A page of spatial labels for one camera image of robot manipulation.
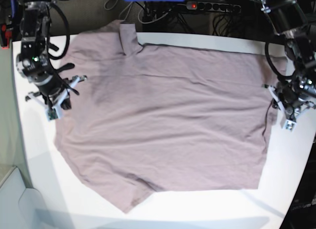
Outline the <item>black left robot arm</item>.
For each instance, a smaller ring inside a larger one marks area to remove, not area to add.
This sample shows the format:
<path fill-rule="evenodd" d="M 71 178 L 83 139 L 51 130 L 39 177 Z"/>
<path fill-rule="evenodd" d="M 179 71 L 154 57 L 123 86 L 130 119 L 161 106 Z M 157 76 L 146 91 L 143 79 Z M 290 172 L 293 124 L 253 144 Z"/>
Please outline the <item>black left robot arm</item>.
<path fill-rule="evenodd" d="M 284 36 L 284 50 L 295 68 L 293 74 L 282 75 L 272 64 L 269 44 L 266 59 L 279 80 L 277 96 L 286 109 L 295 110 L 316 96 L 316 59 L 305 27 L 308 22 L 297 0 L 257 0 L 269 19 L 274 34 Z"/>

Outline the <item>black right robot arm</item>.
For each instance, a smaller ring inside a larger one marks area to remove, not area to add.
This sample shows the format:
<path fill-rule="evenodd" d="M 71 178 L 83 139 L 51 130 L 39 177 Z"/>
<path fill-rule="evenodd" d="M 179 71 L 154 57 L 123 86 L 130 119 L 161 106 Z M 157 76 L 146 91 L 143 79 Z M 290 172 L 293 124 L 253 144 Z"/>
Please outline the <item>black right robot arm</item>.
<path fill-rule="evenodd" d="M 49 53 L 51 49 L 59 49 L 50 42 L 50 9 L 59 14 L 65 27 L 66 43 L 59 56 Z M 24 0 L 20 32 L 21 52 L 16 58 L 17 71 L 39 89 L 39 95 L 43 97 L 49 110 L 64 90 L 78 94 L 78 91 L 70 86 L 68 79 L 60 77 L 61 72 L 73 69 L 74 64 L 67 63 L 58 69 L 51 64 L 52 60 L 62 59 L 70 45 L 69 23 L 62 10 L 52 0 Z"/>

